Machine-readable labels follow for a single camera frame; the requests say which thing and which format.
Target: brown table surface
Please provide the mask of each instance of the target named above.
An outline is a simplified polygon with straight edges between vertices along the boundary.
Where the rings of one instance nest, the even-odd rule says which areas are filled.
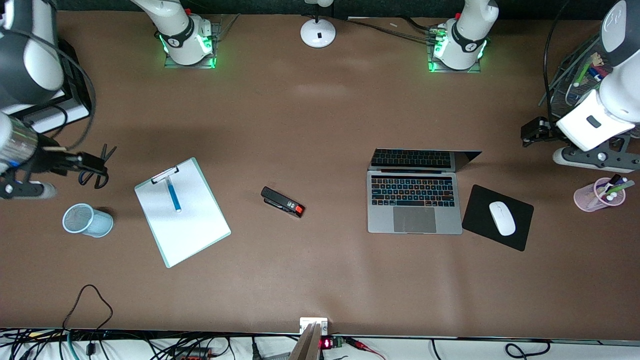
[[[109,328],[296,332],[299,317],[325,316],[342,333],[640,339],[640,197],[631,189],[624,206],[584,213],[573,191],[607,174],[556,165],[560,143],[520,145],[520,126],[545,113],[536,104],[549,21],[498,21],[482,74],[433,74],[423,45],[339,20],[335,42],[311,49],[299,35],[306,20],[240,16],[217,69],[168,70],[144,13],[61,13],[60,33],[97,90],[81,150],[118,150],[102,190],[47,174],[36,178],[58,187],[55,199],[2,203],[0,325],[60,326],[93,283],[115,310]],[[597,29],[560,23],[551,71]],[[473,184],[533,204],[526,250],[468,231],[369,234],[376,147],[482,150],[458,176],[462,210]],[[192,156],[232,234],[167,269],[133,188]],[[305,216],[265,205],[263,186]],[[115,212],[107,237],[63,230],[78,202]],[[107,313],[89,291],[69,326]]]

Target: electrical outlet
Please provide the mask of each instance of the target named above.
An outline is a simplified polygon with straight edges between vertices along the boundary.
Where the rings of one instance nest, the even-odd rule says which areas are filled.
[[[327,318],[300,318],[300,334],[307,328],[310,323],[318,322],[322,325],[322,335],[329,333],[329,320]]]

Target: laptop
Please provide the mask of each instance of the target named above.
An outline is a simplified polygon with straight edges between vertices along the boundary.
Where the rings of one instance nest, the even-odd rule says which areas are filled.
[[[480,153],[376,149],[367,171],[369,232],[462,234],[456,173]]]

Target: scissors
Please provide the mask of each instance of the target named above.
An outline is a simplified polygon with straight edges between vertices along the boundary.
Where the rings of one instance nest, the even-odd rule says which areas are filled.
[[[102,146],[102,153],[100,154],[100,159],[104,160],[104,162],[107,162],[107,160],[111,157],[111,155],[113,154],[114,151],[116,151],[118,147],[114,146],[113,149],[111,149],[111,151],[109,151],[109,153],[107,154],[107,144],[104,144]],[[93,172],[89,172],[89,171],[81,171],[80,174],[78,175],[78,182],[80,183],[80,185],[84,186],[87,183],[89,183],[89,179],[91,179],[93,176]],[[105,185],[107,185],[107,183],[109,182],[109,174],[106,174],[104,176],[104,181],[102,181],[102,175],[98,175],[98,177],[95,180],[95,185],[93,186],[94,189],[101,189],[103,188]]]

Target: mouse pad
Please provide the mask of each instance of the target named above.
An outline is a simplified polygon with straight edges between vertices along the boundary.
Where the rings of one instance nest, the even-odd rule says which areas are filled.
[[[498,232],[498,228],[495,226],[495,222],[493,222],[489,212],[489,204],[494,201],[502,201],[509,208],[513,221],[516,223],[515,233],[509,236],[502,236]],[[474,185],[473,189],[471,189],[465,218],[462,220],[462,228],[516,250],[524,251],[532,217],[533,205],[482,186]]]

